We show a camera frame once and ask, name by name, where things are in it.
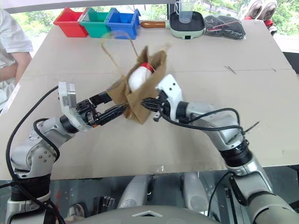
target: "black cable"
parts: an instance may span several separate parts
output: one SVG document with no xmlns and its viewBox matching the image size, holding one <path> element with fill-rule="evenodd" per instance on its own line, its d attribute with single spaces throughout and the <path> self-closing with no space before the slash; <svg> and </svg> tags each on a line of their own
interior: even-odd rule
<svg viewBox="0 0 299 224">
<path fill-rule="evenodd" d="M 54 210 L 57 214 L 60 214 L 58 208 L 56 207 L 56 205 L 55 205 L 51 200 L 49 201 L 49 204 L 52 206 L 53 210 Z M 61 221 L 60 219 L 58 219 L 58 223 L 59 223 L 59 224 L 65 224 L 65 221 L 64 221 L 64 219 L 62 219 L 62 221 Z"/>
<path fill-rule="evenodd" d="M 212 212 L 212 218 L 214 218 L 218 223 L 220 223 L 220 219 L 218 218 L 218 215 L 214 212 Z"/>
<path fill-rule="evenodd" d="M 6 188 L 6 187 L 10 187 L 10 186 L 12 186 L 12 185 L 14 185 L 12 182 L 10 182 L 10 183 L 6 183 L 6 184 L 2 184 L 2 185 L 0 186 L 0 189 L 2 189 L 2 188 Z"/>
<path fill-rule="evenodd" d="M 201 119 L 201 118 L 203 118 L 203 117 L 209 116 L 209 115 L 211 115 L 211 114 L 219 113 L 219 112 L 223 112 L 223 111 L 232 111 L 232 112 L 234 112 L 235 115 L 236 115 L 236 117 L 237 117 L 237 120 L 238 120 L 238 125 L 240 125 L 240 115 L 239 115 L 238 111 L 237 111 L 236 109 L 234 109 L 234 108 L 230 108 L 230 107 L 228 107 L 228 108 L 222 108 L 222 109 L 219 109 L 219 110 L 215 110 L 215 111 L 211 111 L 211 112 L 202 114 L 202 115 L 200 115 L 200 116 L 198 116 L 198 117 L 195 117 L 195 118 L 193 118 L 192 120 L 190 120 L 189 123 L 192 123 L 192 122 L 194 122 L 194 121 L 196 121 L 196 120 L 198 120 L 198 119 Z"/>
<path fill-rule="evenodd" d="M 28 182 L 28 180 L 21 180 L 21 181 L 16 181 L 16 182 L 11 181 L 10 183 L 0 185 L 0 189 L 1 188 L 11 187 L 11 186 L 18 185 L 18 184 L 21 184 L 21 183 L 26 183 L 26 182 Z"/>
<path fill-rule="evenodd" d="M 25 116 L 21 119 L 21 121 L 17 124 L 17 126 L 15 127 L 15 129 L 13 130 L 12 134 L 9 137 L 9 140 L 7 142 L 7 147 L 6 147 L 6 153 L 5 153 L 5 158 L 6 158 L 6 164 L 7 164 L 7 168 L 9 171 L 10 176 L 13 179 L 13 182 L 17 182 L 19 180 L 18 176 L 14 173 L 14 169 L 13 166 L 11 164 L 10 161 L 10 148 L 14 139 L 15 134 L 17 133 L 17 131 L 19 130 L 19 128 L 21 127 L 21 125 L 24 123 L 24 121 L 28 118 L 28 116 L 40 105 L 40 103 L 48 96 L 50 95 L 53 91 L 55 91 L 56 89 L 58 89 L 58 86 L 54 87 L 53 89 L 49 90 L 45 95 L 43 95 L 38 101 L 37 103 L 25 114 Z M 53 208 L 49 207 L 48 205 L 40 202 L 39 200 L 37 200 L 35 197 L 33 197 L 21 184 L 18 184 L 19 189 L 21 190 L 21 192 L 30 200 L 32 200 L 34 203 L 38 204 L 40 207 L 49 210 L 50 212 L 52 212 L 57 218 L 60 224 L 65 224 L 64 219 L 62 218 L 62 216 L 57 213 Z"/>
<path fill-rule="evenodd" d="M 160 104 L 158 104 L 157 106 L 158 106 L 158 111 L 160 112 L 162 118 L 164 118 L 164 120 L 168 121 L 169 123 L 172 123 L 177 126 L 191 128 L 191 129 L 197 129 L 197 130 L 201 130 L 201 131 L 222 131 L 222 130 L 237 128 L 237 129 L 240 129 L 242 134 L 244 134 L 243 128 L 239 125 L 230 125 L 230 126 L 224 126 L 224 127 L 199 127 L 199 126 L 193 126 L 193 125 L 189 125 L 189 124 L 179 123 L 179 122 L 173 121 L 170 118 L 168 118 L 166 116 L 166 114 L 164 114 L 163 111 L 161 110 Z"/>
<path fill-rule="evenodd" d="M 252 128 L 254 128 L 255 126 L 257 126 L 260 122 L 256 122 L 253 126 L 251 126 L 250 128 L 245 130 L 245 133 L 249 132 Z"/>
<path fill-rule="evenodd" d="M 48 139 L 46 136 L 44 136 L 37 127 L 38 122 L 45 121 L 45 120 L 48 120 L 48 119 L 49 118 L 41 118 L 41 119 L 38 119 L 35 122 L 33 122 L 33 129 L 38 134 L 38 136 L 40 136 L 43 140 L 45 140 L 45 142 L 47 142 L 54 149 L 54 151 L 56 152 L 56 159 L 55 159 L 55 162 L 56 162 L 58 160 L 58 158 L 60 157 L 59 149 L 57 148 L 57 146 L 53 142 L 50 141 L 50 139 Z"/>
<path fill-rule="evenodd" d="M 212 205 L 212 199 L 213 199 L 213 196 L 214 196 L 214 194 L 215 194 L 215 192 L 216 192 L 216 189 L 217 189 L 218 185 L 222 182 L 222 180 L 223 180 L 228 174 L 230 174 L 229 171 L 226 172 L 225 175 L 222 176 L 222 178 L 217 182 L 217 184 L 216 184 L 216 186 L 215 186 L 215 188 L 214 188 L 214 190 L 213 190 L 213 192 L 212 192 L 212 194 L 211 194 L 210 201 L 209 201 L 209 207 L 208 207 L 208 209 L 207 209 L 207 216 L 208 216 L 208 217 L 210 216 L 211 205 Z"/>
</svg>

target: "paper bag handle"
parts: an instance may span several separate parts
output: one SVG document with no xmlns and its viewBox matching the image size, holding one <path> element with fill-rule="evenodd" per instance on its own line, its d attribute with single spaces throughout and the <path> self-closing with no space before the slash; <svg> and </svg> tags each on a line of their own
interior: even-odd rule
<svg viewBox="0 0 299 224">
<path fill-rule="evenodd" d="M 136 48 L 135 48 L 135 46 L 134 46 L 134 43 L 133 43 L 132 39 L 129 37 L 129 35 L 128 35 L 126 32 L 123 32 L 123 31 L 112 31 L 112 32 L 108 33 L 108 35 L 109 35 L 110 37 L 113 37 L 113 36 L 116 36 L 116 35 L 125 35 L 125 36 L 127 36 L 127 37 L 128 37 L 128 40 L 130 41 L 130 43 L 131 43 L 131 45 L 132 45 L 132 48 L 133 48 L 133 50 L 134 50 L 134 52 L 135 52 L 136 58 L 138 58 L 138 54 L 137 54 Z M 113 64 L 114 64 L 117 68 L 120 69 L 119 64 L 114 60 L 114 58 L 112 57 L 112 55 L 111 55 L 111 54 L 107 51 L 107 49 L 104 47 L 104 42 L 105 42 L 105 39 L 102 38 L 102 39 L 101 39 L 101 47 L 102 47 L 103 51 L 108 55 L 108 57 L 111 59 L 111 61 L 113 62 Z"/>
</svg>

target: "paper bag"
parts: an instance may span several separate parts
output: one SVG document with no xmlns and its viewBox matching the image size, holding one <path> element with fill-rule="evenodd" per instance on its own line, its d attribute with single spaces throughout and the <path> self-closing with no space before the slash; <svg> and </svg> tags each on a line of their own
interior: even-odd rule
<svg viewBox="0 0 299 224">
<path fill-rule="evenodd" d="M 136 91 L 131 92 L 128 86 L 130 75 L 144 62 L 150 63 L 154 68 L 151 77 Z M 116 104 L 128 104 L 124 115 L 128 119 L 135 120 L 143 124 L 148 118 L 150 111 L 145 109 L 141 102 L 144 98 L 155 98 L 158 94 L 155 87 L 165 76 L 166 71 L 166 53 L 161 50 L 152 56 L 148 56 L 148 47 L 146 46 L 141 55 L 137 58 L 136 65 L 126 76 L 114 83 L 107 93 Z"/>
</svg>

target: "white table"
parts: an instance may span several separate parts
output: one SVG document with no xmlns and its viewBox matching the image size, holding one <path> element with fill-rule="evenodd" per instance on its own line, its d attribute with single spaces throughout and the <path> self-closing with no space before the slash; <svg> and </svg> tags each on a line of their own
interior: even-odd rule
<svg viewBox="0 0 299 224">
<path fill-rule="evenodd" d="M 263 166 L 298 164 L 299 79 L 262 22 L 244 21 L 243 26 L 247 34 L 242 41 L 205 35 L 184 41 L 170 30 L 141 28 L 134 44 L 138 52 L 145 45 L 150 52 L 171 45 L 167 73 L 176 78 L 185 101 L 233 107 L 244 128 L 261 121 L 247 139 Z M 134 65 L 128 41 L 106 40 L 105 45 L 124 71 Z M 53 27 L 21 79 L 9 111 L 0 116 L 0 179 L 10 179 L 4 160 L 10 133 L 46 91 L 58 81 L 73 82 L 79 102 L 104 91 L 118 78 L 118 70 L 100 48 L 100 39 L 67 38 Z M 27 137 L 34 120 L 61 115 L 55 92 L 25 121 L 13 146 Z M 204 133 L 162 119 L 156 123 L 151 117 L 144 125 L 118 117 L 78 133 L 60 152 L 53 179 L 225 168 Z"/>
</svg>

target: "glass beaker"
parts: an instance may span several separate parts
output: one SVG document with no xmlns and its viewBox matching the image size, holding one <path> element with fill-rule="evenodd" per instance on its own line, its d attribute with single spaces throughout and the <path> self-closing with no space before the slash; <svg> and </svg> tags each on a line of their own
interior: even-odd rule
<svg viewBox="0 0 299 224">
<path fill-rule="evenodd" d="M 178 20 L 182 23 L 189 23 L 192 20 L 193 7 L 195 0 L 178 0 L 176 1 L 176 13 Z"/>
</svg>

